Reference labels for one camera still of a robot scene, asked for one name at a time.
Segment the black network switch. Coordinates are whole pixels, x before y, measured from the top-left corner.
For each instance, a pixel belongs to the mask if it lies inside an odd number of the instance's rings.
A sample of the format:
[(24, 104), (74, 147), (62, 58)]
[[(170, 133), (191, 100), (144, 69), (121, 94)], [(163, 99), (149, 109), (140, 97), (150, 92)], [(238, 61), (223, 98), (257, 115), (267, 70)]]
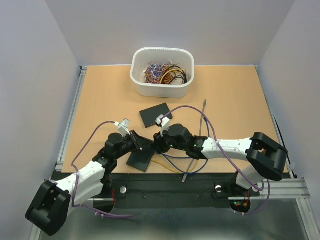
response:
[(166, 115), (170, 112), (167, 103), (162, 103), (150, 108), (143, 109), (139, 112), (145, 128), (152, 127), (156, 124), (156, 120), (160, 115)]
[(139, 141), (141, 142), (142, 150), (132, 152), (126, 162), (126, 165), (145, 173), (149, 167), (152, 157), (155, 154), (155, 150), (152, 148), (152, 140), (143, 138)]

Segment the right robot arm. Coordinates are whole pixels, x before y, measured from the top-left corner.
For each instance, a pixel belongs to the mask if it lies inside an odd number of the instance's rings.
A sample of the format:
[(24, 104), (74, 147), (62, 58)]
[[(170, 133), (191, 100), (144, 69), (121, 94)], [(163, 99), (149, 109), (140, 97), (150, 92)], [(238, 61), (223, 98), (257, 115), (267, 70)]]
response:
[(152, 147), (159, 154), (170, 149), (184, 151), (195, 160), (227, 159), (236, 170), (236, 178), (230, 182), (235, 195), (264, 180), (281, 181), (288, 157), (285, 147), (262, 132), (243, 139), (215, 139), (192, 135), (181, 124), (154, 134)]

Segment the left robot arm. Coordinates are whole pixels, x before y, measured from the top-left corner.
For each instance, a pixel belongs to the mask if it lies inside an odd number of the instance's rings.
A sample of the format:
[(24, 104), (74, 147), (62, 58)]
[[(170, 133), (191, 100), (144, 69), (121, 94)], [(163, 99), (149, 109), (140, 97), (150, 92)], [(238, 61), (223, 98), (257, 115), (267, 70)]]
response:
[(56, 234), (68, 215), (90, 198), (111, 193), (109, 174), (117, 167), (118, 159), (128, 153), (141, 151), (148, 141), (135, 131), (122, 136), (112, 133), (104, 147), (82, 169), (58, 181), (41, 184), (25, 218), (48, 236)]

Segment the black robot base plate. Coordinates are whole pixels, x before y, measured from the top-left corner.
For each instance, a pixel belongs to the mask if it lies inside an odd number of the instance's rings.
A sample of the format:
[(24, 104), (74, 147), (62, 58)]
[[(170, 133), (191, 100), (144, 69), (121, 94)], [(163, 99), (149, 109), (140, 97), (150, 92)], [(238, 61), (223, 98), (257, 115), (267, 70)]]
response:
[(197, 173), (185, 181), (178, 173), (112, 173), (93, 206), (108, 213), (131, 209), (240, 209), (253, 190), (235, 184), (234, 173)]

